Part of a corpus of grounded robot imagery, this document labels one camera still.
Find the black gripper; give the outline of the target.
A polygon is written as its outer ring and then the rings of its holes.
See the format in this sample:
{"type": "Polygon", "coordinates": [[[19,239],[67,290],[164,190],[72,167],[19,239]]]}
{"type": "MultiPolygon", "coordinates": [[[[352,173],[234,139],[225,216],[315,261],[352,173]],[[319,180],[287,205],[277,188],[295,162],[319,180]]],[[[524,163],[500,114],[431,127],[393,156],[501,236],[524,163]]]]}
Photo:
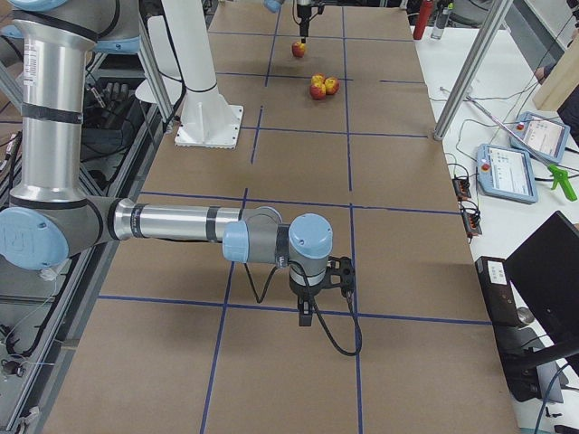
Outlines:
{"type": "Polygon", "coordinates": [[[289,265],[289,286],[298,296],[299,326],[311,326],[313,307],[307,299],[302,297],[317,296],[330,282],[326,271],[315,276],[308,276],[299,263],[289,265]]]}
{"type": "Polygon", "coordinates": [[[296,2],[296,12],[299,24],[299,35],[302,43],[307,42],[308,24],[319,14],[323,14],[323,2],[311,0],[299,0],[296,2]]]}

